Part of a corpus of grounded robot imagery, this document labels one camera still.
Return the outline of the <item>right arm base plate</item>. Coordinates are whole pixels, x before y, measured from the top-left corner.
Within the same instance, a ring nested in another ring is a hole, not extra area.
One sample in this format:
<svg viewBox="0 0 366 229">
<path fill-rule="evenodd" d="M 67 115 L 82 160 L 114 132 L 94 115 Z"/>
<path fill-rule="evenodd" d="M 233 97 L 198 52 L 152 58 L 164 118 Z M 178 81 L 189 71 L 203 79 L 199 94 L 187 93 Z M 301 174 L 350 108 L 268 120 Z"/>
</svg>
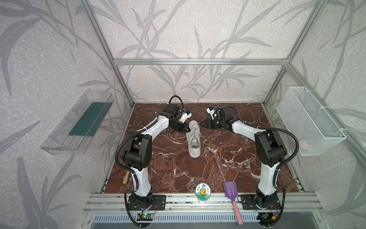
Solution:
<svg viewBox="0 0 366 229">
<path fill-rule="evenodd" d="M 264 203 L 256 194 L 242 194 L 238 196 L 243 210 L 280 210 L 282 205 L 276 196 L 267 203 Z"/>
</svg>

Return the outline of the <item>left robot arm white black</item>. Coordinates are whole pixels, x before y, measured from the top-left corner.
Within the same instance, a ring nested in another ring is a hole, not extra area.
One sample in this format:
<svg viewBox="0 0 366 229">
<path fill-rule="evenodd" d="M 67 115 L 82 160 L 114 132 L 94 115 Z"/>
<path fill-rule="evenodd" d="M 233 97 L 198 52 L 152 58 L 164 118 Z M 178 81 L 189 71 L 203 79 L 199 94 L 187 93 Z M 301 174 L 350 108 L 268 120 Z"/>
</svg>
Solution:
<svg viewBox="0 0 366 229">
<path fill-rule="evenodd" d="M 169 127 L 180 133 L 190 132 L 186 120 L 191 116 L 189 110 L 169 103 L 163 111 L 155 114 L 155 118 L 147 126 L 130 131 L 118 146 L 114 160 L 118 167 L 132 175 L 134 190 L 129 191 L 132 200 L 144 206 L 152 204 L 152 186 L 147 167 L 152 159 L 153 140 Z"/>
</svg>

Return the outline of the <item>white sneaker shoe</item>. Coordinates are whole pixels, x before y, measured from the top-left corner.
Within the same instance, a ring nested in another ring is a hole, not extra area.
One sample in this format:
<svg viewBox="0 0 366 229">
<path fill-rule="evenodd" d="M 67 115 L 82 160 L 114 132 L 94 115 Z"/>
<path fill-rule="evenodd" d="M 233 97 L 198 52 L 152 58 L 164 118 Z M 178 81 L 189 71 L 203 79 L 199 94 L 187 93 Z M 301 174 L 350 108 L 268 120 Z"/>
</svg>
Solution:
<svg viewBox="0 0 366 229">
<path fill-rule="evenodd" d="M 190 132 L 186 134 L 188 152 L 192 158 L 197 158 L 201 154 L 201 132 L 197 121 L 189 123 Z"/>
</svg>

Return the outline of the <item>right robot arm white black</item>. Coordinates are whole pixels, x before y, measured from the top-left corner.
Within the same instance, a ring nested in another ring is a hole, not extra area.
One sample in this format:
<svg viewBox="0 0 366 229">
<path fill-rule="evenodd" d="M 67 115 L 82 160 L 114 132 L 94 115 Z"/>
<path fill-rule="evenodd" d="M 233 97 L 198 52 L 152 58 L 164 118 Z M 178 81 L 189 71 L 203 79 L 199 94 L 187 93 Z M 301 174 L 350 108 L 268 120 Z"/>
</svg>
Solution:
<svg viewBox="0 0 366 229">
<path fill-rule="evenodd" d="M 261 162 L 261 177 L 256 190 L 257 201 L 263 204 L 272 201 L 276 197 L 278 173 L 283 165 L 292 160 L 299 151 L 297 137 L 284 129 L 275 127 L 260 127 L 244 121 L 241 116 L 234 118 L 231 110 L 233 106 L 223 108 L 209 107 L 206 109 L 210 117 L 201 124 L 207 129 L 225 129 L 235 134 L 242 135 L 255 142 L 256 154 Z M 294 143 L 295 149 L 291 156 L 287 155 L 286 147 L 280 136 L 280 132 L 289 135 Z"/>
</svg>

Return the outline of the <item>white shoelace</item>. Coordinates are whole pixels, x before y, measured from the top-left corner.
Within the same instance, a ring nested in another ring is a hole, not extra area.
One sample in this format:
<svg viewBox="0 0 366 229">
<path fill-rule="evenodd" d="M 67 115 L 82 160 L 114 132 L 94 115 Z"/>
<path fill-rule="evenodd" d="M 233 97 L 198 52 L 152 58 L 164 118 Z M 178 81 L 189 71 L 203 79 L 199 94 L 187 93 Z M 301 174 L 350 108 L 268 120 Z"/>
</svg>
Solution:
<svg viewBox="0 0 366 229">
<path fill-rule="evenodd" d="M 201 130 L 200 125 L 197 122 L 191 121 L 189 123 L 190 132 L 185 133 L 185 137 L 183 137 L 182 133 L 169 132 L 169 137 L 173 139 L 183 139 L 187 140 L 188 145 L 197 148 L 201 145 Z"/>
</svg>

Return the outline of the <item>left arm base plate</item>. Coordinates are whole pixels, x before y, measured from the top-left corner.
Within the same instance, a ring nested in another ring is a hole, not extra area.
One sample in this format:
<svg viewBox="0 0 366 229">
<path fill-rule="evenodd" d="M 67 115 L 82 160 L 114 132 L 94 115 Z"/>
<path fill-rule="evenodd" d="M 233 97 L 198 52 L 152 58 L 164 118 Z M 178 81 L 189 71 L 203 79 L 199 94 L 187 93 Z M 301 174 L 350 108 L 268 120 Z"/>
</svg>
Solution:
<svg viewBox="0 0 366 229">
<path fill-rule="evenodd" d="M 147 197 L 130 196 L 127 201 L 128 210 L 157 210 L 163 211 L 166 207 L 166 195 L 152 195 Z"/>
</svg>

